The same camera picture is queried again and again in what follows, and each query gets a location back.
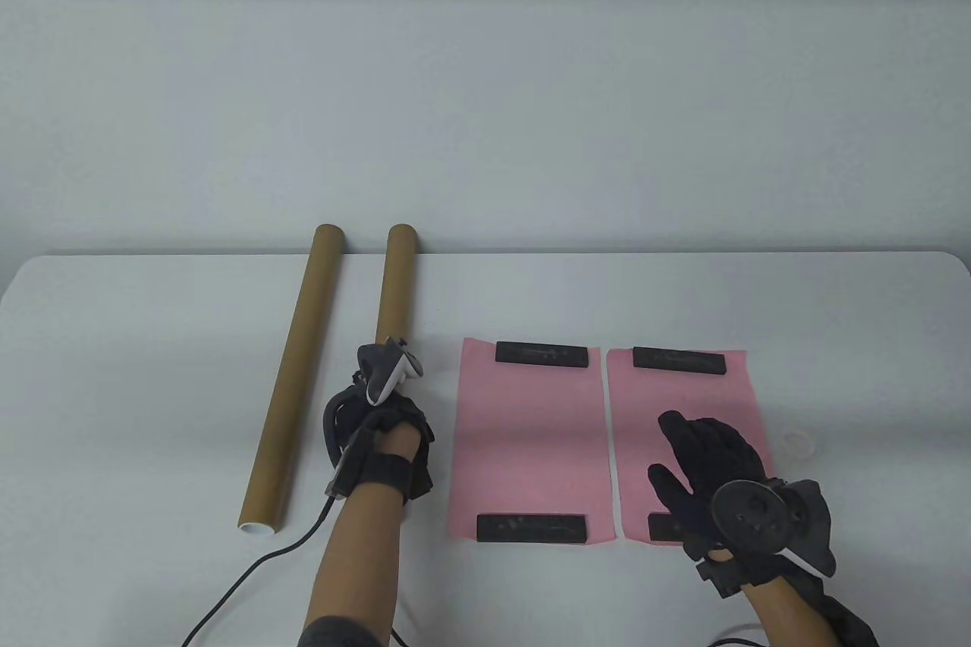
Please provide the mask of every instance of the white wall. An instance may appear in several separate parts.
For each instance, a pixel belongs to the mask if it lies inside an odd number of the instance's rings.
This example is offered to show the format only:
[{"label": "white wall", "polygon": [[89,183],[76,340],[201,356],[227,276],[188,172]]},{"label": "white wall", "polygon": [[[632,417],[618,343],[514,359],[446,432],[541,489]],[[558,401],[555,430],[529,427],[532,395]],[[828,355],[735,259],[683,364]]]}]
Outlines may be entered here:
[{"label": "white wall", "polygon": [[971,259],[971,0],[0,0],[0,49],[0,290],[320,221]]}]

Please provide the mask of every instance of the black glove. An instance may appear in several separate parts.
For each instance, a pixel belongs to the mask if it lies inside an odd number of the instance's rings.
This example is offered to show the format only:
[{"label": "black glove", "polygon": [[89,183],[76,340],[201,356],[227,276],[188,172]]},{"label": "black glove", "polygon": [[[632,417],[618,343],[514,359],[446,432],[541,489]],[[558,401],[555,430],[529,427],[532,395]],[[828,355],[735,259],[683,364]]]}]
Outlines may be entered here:
[{"label": "black glove", "polygon": [[428,426],[422,410],[410,398],[393,391],[385,401],[372,407],[361,387],[347,387],[327,402],[323,410],[323,439],[333,466],[340,462],[341,454],[354,433],[361,428],[377,432],[390,432],[402,422],[408,422],[422,435],[422,444],[412,460],[412,487],[408,498],[413,501],[432,488],[428,474],[428,445],[435,441],[435,433]]},{"label": "black glove", "polygon": [[741,568],[746,582],[764,584],[781,574],[798,570],[782,556],[745,551],[726,543],[712,517],[712,498],[715,491],[733,480],[767,480],[765,466],[756,449],[737,429],[718,419],[684,419],[680,412],[665,412],[658,418],[677,464],[691,486],[691,491],[677,480],[662,464],[648,468],[648,477],[660,501],[687,533],[684,551],[693,561],[707,556],[709,551],[728,547]]}]

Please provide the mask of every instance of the brown cardboard tube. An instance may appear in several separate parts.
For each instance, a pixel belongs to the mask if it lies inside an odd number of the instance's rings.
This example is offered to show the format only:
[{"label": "brown cardboard tube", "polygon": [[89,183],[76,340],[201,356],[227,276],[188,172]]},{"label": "brown cardboard tube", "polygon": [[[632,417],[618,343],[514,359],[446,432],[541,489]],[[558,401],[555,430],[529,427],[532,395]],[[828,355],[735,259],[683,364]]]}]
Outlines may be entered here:
[{"label": "brown cardboard tube", "polygon": [[330,318],[343,248],[344,232],[334,225],[320,225],[313,234],[294,320],[240,509],[239,528],[245,532],[274,533],[284,519],[306,401]]},{"label": "brown cardboard tube", "polygon": [[376,343],[385,343],[389,338],[408,338],[410,335],[417,249],[419,234],[412,225],[395,225],[388,232],[378,331],[374,337]]}]

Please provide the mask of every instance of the gray sleeve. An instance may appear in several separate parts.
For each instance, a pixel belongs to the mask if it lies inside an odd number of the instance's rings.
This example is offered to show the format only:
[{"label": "gray sleeve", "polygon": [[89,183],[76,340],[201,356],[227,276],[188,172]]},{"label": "gray sleeve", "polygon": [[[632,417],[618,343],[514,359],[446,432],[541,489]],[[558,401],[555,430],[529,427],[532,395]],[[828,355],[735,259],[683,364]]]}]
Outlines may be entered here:
[{"label": "gray sleeve", "polygon": [[306,626],[297,647],[382,647],[382,644],[354,620],[320,617]]}]

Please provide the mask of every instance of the pink sheet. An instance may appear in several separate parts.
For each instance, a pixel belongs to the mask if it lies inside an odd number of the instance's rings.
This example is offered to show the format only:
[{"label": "pink sheet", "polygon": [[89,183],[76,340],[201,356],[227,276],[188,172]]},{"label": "pink sheet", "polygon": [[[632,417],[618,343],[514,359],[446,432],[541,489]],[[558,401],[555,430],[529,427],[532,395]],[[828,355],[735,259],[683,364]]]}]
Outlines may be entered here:
[{"label": "pink sheet", "polygon": [[586,515],[587,543],[616,539],[600,351],[587,369],[495,360],[466,338],[458,378],[448,533],[479,513]]},{"label": "pink sheet", "polygon": [[611,349],[607,353],[621,525],[628,539],[652,543],[648,514],[667,510],[648,482],[649,464],[665,464],[687,483],[658,426],[658,415],[668,409],[679,410],[687,419],[715,417],[728,422],[759,452],[767,474],[774,471],[759,402],[749,380],[746,354],[717,353],[725,355],[724,376],[634,369],[631,349]]}]

